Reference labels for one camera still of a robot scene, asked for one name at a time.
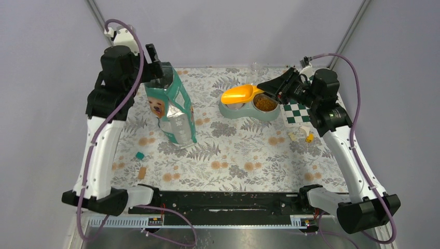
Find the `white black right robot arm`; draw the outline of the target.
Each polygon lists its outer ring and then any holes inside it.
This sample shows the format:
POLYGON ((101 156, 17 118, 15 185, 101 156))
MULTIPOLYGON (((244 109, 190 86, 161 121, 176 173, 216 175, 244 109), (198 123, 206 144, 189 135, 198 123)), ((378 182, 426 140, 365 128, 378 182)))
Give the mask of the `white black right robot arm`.
POLYGON ((330 192, 320 185, 302 187, 297 205, 310 214, 315 209, 335 216, 349 234, 391 223, 401 202, 390 195, 370 169, 354 135, 355 124, 337 102, 338 76, 329 69, 314 73, 311 84, 302 81, 295 68, 262 82, 257 88, 280 104, 295 101, 306 108, 312 126, 317 130, 336 159, 348 188, 348 196, 330 192))

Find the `teal pet food bag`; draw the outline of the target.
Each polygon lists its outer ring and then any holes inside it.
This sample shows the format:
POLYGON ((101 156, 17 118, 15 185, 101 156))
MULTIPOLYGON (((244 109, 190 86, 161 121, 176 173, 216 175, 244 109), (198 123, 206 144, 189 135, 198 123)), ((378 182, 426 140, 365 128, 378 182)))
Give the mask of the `teal pet food bag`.
POLYGON ((144 83, 150 110, 171 143, 179 148, 191 147, 197 139, 190 96, 171 63, 161 65, 163 77, 144 83))

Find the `yellow plastic scoop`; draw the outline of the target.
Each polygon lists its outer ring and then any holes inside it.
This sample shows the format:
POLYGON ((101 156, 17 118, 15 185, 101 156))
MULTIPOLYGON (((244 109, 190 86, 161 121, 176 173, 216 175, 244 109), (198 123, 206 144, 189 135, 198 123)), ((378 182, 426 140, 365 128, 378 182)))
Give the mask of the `yellow plastic scoop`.
POLYGON ((237 86, 222 94, 221 103, 225 105, 248 103, 261 93, 264 93, 264 91, 254 85, 237 86))

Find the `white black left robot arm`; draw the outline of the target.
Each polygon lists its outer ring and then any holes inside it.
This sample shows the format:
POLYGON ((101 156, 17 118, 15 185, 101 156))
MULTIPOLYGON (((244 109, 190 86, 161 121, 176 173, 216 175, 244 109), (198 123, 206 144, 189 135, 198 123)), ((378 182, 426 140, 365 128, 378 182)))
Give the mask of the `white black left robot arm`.
POLYGON ((111 184, 116 148, 139 88, 138 72, 141 80, 163 77, 154 45, 145 47, 151 63, 124 45, 104 50, 102 70, 87 97, 88 132, 81 171, 74 188, 63 193, 63 203, 112 216, 138 205, 148 213, 160 209, 158 188, 138 184, 118 189, 111 184))

